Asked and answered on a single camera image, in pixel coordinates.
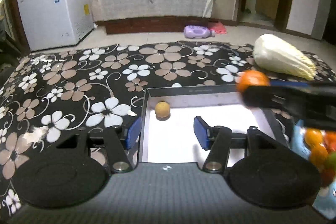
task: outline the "black tablecloth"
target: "black tablecloth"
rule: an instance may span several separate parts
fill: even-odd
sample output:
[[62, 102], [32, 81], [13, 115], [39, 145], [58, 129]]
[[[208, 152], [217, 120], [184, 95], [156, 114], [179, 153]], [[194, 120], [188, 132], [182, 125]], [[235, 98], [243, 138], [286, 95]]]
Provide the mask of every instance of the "black tablecloth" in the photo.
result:
[[[235, 83], [244, 70], [259, 69], [252, 50], [249, 44], [179, 41], [23, 58], [0, 90], [1, 219], [22, 206], [11, 183], [15, 170], [60, 136], [79, 128], [102, 130], [127, 123], [130, 110], [141, 115], [146, 88]], [[316, 81], [336, 81], [335, 72], [318, 56], [305, 54], [316, 64]], [[303, 80], [264, 72], [271, 79]], [[277, 110], [274, 114], [290, 136], [290, 115]], [[44, 127], [46, 134], [27, 145], [23, 134], [34, 127]], [[101, 151], [92, 150], [91, 156], [105, 163]]]

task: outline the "white flower pattern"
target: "white flower pattern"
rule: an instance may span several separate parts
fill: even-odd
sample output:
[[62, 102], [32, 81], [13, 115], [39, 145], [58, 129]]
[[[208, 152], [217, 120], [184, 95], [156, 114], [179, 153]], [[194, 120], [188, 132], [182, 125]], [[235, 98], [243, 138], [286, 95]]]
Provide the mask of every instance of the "white flower pattern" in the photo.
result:
[[140, 48], [139, 46], [125, 46], [125, 47], [119, 46], [117, 47], [117, 51], [123, 51], [125, 49], [128, 49], [130, 52], [135, 52], [139, 50], [139, 48]]
[[99, 48], [92, 48], [83, 52], [83, 56], [79, 58], [79, 61], [89, 59], [90, 61], [97, 60], [99, 55], [104, 54], [106, 50]]
[[222, 75], [221, 79], [225, 82], [239, 81], [243, 72], [238, 72], [238, 68], [233, 65], [227, 65], [225, 68], [218, 68], [216, 72]]
[[42, 68], [40, 69], [40, 72], [41, 73], [45, 73], [46, 70], [50, 70], [51, 69], [51, 63], [48, 63], [48, 64], [44, 64], [42, 66]]
[[55, 111], [51, 116], [45, 115], [41, 119], [41, 124], [47, 127], [47, 142], [53, 143], [59, 139], [61, 136], [61, 130], [66, 129], [70, 121], [66, 118], [62, 118], [63, 113], [58, 110]]
[[7, 134], [7, 129], [0, 129], [0, 143], [4, 143], [6, 141], [5, 135]]
[[127, 80], [132, 81], [137, 77], [137, 75], [140, 76], [148, 76], [151, 72], [148, 70], [148, 65], [130, 65], [128, 69], [123, 71], [123, 75], [128, 75]]
[[107, 70], [101, 70], [101, 68], [99, 69], [96, 69], [94, 72], [90, 72], [89, 73], [89, 77], [90, 77], [90, 80], [95, 80], [95, 79], [98, 79], [98, 80], [102, 80], [104, 79], [104, 76], [107, 75]]
[[40, 62], [46, 62], [46, 56], [45, 55], [41, 55], [39, 57], [36, 57], [33, 59], [33, 61], [31, 62], [32, 65], [38, 65]]
[[13, 214], [21, 208], [20, 199], [17, 194], [14, 194], [14, 191], [12, 189], [8, 190], [8, 195], [6, 196], [6, 204], [10, 207], [10, 211]]
[[29, 84], [34, 84], [37, 82], [36, 73], [32, 73], [31, 75], [26, 75], [23, 77], [22, 82], [19, 84], [19, 88], [22, 88], [23, 90], [26, 90], [29, 86]]
[[47, 94], [47, 98], [53, 103], [60, 98], [63, 94], [63, 89], [52, 89], [50, 93]]
[[0, 119], [2, 119], [5, 114], [6, 114], [5, 113], [5, 107], [4, 106], [0, 107]]
[[115, 97], [108, 98], [104, 103], [99, 102], [92, 105], [91, 110], [97, 114], [90, 116], [86, 121], [86, 126], [93, 127], [104, 119], [104, 126], [121, 126], [123, 118], [131, 110], [129, 105], [118, 105], [119, 100]]
[[229, 57], [229, 59], [231, 60], [231, 63], [233, 63], [233, 65], [238, 65], [240, 67], [243, 67], [247, 63], [245, 60], [242, 60], [239, 56]]
[[194, 47], [194, 50], [196, 50], [197, 55], [211, 56], [214, 52], [218, 52], [219, 48], [211, 45], [201, 45], [200, 47]]

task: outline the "brown flower pattern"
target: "brown flower pattern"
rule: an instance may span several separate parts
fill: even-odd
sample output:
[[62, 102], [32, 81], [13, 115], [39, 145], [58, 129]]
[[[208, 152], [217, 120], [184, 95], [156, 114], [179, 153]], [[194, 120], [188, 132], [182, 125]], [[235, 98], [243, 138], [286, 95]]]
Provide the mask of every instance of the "brown flower pattern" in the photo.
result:
[[254, 58], [253, 57], [248, 57], [246, 59], [247, 63], [249, 63], [250, 65], [256, 65], [255, 61], [254, 61]]
[[188, 56], [188, 63], [197, 64], [200, 68], [204, 68], [206, 64], [211, 63], [211, 60], [205, 58], [204, 55]]
[[214, 80], [206, 80], [203, 84], [198, 84], [197, 86], [203, 86], [203, 85], [216, 85], [216, 82]]
[[317, 69], [316, 70], [317, 73], [322, 74], [323, 76], [328, 76], [329, 73], [327, 71], [325, 71], [324, 69]]
[[27, 99], [24, 101], [22, 104], [22, 107], [19, 107], [18, 110], [16, 111], [17, 116], [17, 121], [23, 120], [25, 117], [27, 119], [31, 119], [35, 115], [35, 111], [33, 110], [34, 107], [38, 106], [39, 104], [38, 99], [34, 99], [33, 101], [31, 99]]
[[272, 108], [272, 111], [275, 113], [275, 114], [281, 114], [282, 117], [286, 118], [286, 119], [291, 119], [292, 116], [289, 115], [287, 112], [285, 111], [281, 111], [280, 109], [274, 109]]
[[238, 50], [238, 52], [251, 52], [253, 50], [253, 48], [246, 44], [244, 46], [231, 45], [231, 49]]
[[25, 89], [24, 94], [27, 94], [28, 92], [34, 92], [34, 87], [37, 86], [37, 83], [29, 84], [28, 87]]
[[10, 179], [15, 168], [19, 168], [22, 164], [29, 160], [25, 155], [21, 155], [30, 147], [30, 143], [21, 135], [17, 138], [17, 134], [12, 132], [6, 141], [6, 149], [0, 152], [0, 164], [4, 165], [2, 175], [5, 179]]
[[321, 61], [319, 61], [319, 65], [320, 65], [321, 67], [323, 67], [324, 69], [328, 69], [328, 68], [329, 68], [329, 66], [328, 66], [326, 63], [321, 62]]
[[139, 50], [141, 54], [150, 54], [146, 58], [148, 63], [161, 63], [165, 59], [168, 61], [180, 60], [182, 55], [178, 52], [181, 50], [180, 46], [169, 46], [168, 44], [157, 44], [154, 48], [146, 47]]
[[24, 58], [22, 58], [21, 60], [20, 60], [20, 64], [16, 67], [16, 69], [15, 69], [15, 71], [19, 71], [19, 70], [21, 70], [23, 67], [24, 67], [24, 65], [26, 64], [26, 63], [28, 63], [30, 61], [30, 58], [29, 57], [24, 57]]
[[131, 82], [126, 83], [126, 87], [128, 88], [128, 91], [141, 91], [143, 90], [143, 86], [147, 85], [148, 82], [142, 81], [140, 82], [139, 78], [133, 79]]
[[76, 52], [77, 51], [60, 52], [59, 55], [60, 55], [61, 58], [66, 58], [68, 55], [73, 55]]
[[48, 72], [46, 75], [44, 75], [43, 80], [48, 80], [48, 85], [54, 85], [61, 79], [61, 76], [65, 79], [69, 79], [76, 75], [76, 70], [71, 69], [76, 65], [77, 61], [74, 60], [64, 64], [55, 64], [51, 68], [51, 72]]
[[188, 77], [191, 76], [191, 72], [183, 69], [186, 66], [186, 63], [183, 62], [174, 62], [168, 63], [164, 62], [160, 64], [160, 68], [155, 71], [156, 75], [163, 76], [167, 81], [172, 81], [177, 78], [177, 76]]
[[4, 97], [8, 97], [8, 96], [11, 95], [12, 93], [14, 93], [15, 90], [16, 90], [15, 85], [11, 85], [11, 86], [9, 86], [8, 88], [6, 88], [6, 91], [5, 91], [5, 93], [3, 94]]
[[114, 55], [109, 55], [105, 58], [104, 63], [101, 64], [103, 68], [111, 67], [111, 69], [119, 69], [121, 65], [127, 65], [130, 61], [127, 59], [128, 54], [118, 54], [117, 57]]
[[28, 72], [31, 71], [31, 70], [32, 70], [32, 65], [27, 65], [27, 66], [25, 66], [25, 67], [20, 71], [20, 74], [21, 74], [21, 75], [24, 75], [24, 74], [28, 73]]
[[72, 99], [73, 101], [79, 101], [82, 100], [84, 96], [84, 91], [88, 91], [92, 88], [92, 85], [87, 84], [87, 80], [81, 79], [76, 84], [74, 83], [67, 83], [64, 86], [64, 89], [67, 90], [67, 92], [64, 92], [61, 95], [61, 99], [63, 101]]
[[13, 71], [10, 77], [8, 78], [8, 82], [12, 83], [15, 79], [15, 76], [17, 76], [19, 73], [17, 71]]

